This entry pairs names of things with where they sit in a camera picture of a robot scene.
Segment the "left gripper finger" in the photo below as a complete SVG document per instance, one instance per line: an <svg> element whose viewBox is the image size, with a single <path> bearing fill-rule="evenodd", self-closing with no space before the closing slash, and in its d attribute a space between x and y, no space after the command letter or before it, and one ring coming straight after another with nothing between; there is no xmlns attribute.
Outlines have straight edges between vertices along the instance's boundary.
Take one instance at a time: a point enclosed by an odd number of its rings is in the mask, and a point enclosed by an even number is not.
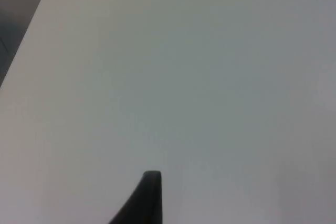
<svg viewBox="0 0 336 224"><path fill-rule="evenodd" d="M111 219L111 224L161 224L162 209L162 175L158 170L143 173L135 190Z"/></svg>

